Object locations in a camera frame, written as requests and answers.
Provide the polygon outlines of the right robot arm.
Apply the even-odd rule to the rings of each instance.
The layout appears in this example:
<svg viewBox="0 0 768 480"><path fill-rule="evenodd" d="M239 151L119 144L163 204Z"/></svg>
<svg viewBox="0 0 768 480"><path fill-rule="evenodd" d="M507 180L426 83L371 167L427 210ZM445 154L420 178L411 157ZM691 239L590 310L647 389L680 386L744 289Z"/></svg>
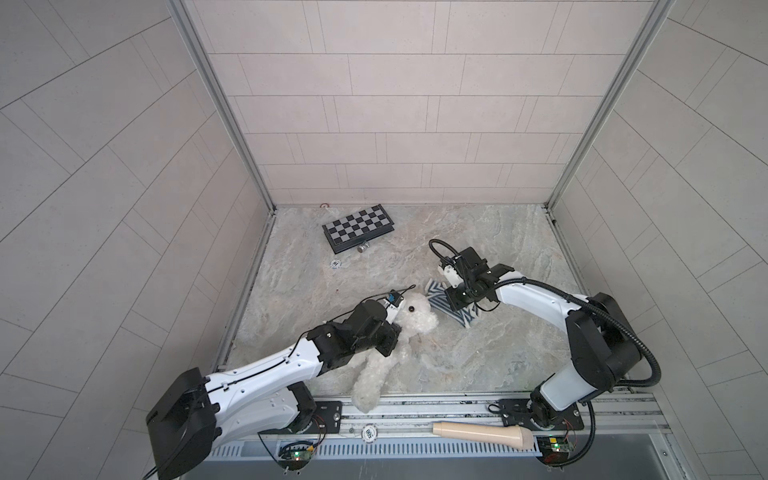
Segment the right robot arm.
<svg viewBox="0 0 768 480"><path fill-rule="evenodd" d="M573 404L612 390L644 358L639 340L612 297L570 294L510 266L489 266L471 247L458 251L433 239L429 248L448 280L446 297L452 311L488 300L521 308L565 333L569 363L530 395L528 411L538 427L552 428Z"/></svg>

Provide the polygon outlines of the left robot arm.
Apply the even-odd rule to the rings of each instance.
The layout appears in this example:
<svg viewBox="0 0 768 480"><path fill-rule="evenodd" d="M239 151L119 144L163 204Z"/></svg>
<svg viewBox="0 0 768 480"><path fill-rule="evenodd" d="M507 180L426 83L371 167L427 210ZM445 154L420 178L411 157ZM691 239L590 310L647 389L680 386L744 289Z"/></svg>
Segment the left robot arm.
<svg viewBox="0 0 768 480"><path fill-rule="evenodd" d="M248 434L307 428L316 403L306 383L346 366L360 353L388 357L401 327L394 319L402 297L365 299L343 321L327 321L276 354L233 370L180 374L146 416L155 461L152 475L176 479L211 451Z"/></svg>

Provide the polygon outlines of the blue white striped sweater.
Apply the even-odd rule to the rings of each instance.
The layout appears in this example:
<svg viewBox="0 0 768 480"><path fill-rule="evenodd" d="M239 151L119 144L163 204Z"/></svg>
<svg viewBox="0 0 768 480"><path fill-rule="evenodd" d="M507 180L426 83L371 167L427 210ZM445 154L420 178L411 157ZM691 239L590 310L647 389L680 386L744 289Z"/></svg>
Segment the blue white striped sweater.
<svg viewBox="0 0 768 480"><path fill-rule="evenodd" d="M464 328L470 328L480 317L480 309L474 304L454 310L447 296L446 286L440 281L428 280L425 285L425 296L433 310L444 313Z"/></svg>

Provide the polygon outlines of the white teddy bear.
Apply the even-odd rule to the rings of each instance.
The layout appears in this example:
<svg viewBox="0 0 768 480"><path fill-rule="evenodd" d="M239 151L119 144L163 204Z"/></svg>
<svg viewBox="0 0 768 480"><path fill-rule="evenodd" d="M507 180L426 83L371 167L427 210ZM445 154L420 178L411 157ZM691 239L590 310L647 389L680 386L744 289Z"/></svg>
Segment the white teddy bear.
<svg viewBox="0 0 768 480"><path fill-rule="evenodd" d="M352 403L363 413L370 412L378 405L387 377L411 354L411 338L434 330L438 318L425 295L408 292L404 294L398 313L393 318L393 325L400 327L401 331L391 354L383 356L376 350L367 353L352 386Z"/></svg>

